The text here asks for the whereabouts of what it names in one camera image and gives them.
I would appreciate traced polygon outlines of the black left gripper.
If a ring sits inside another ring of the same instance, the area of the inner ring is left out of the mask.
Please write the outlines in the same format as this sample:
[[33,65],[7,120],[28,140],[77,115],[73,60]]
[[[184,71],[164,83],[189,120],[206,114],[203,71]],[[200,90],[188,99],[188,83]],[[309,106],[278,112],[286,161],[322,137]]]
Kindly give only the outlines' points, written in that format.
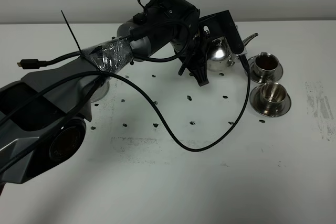
[[[188,70],[200,87],[209,84],[207,58],[202,52],[199,32],[200,10],[186,0],[150,0],[143,6],[145,26],[152,28],[145,37],[151,52],[143,54],[144,61],[189,61]],[[170,43],[175,55],[167,58],[151,56]]]

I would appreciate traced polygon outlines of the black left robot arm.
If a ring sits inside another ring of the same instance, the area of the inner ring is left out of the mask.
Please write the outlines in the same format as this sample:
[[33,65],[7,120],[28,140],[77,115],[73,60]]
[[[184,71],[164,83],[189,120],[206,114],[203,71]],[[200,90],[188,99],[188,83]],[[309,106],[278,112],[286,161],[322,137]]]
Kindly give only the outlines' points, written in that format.
[[180,72],[207,84],[199,15],[186,0],[150,0],[115,37],[68,54],[70,62],[61,67],[21,61],[30,73],[1,88],[1,184],[22,184],[71,158],[92,119],[93,94],[127,64],[152,61],[166,44],[182,62]]

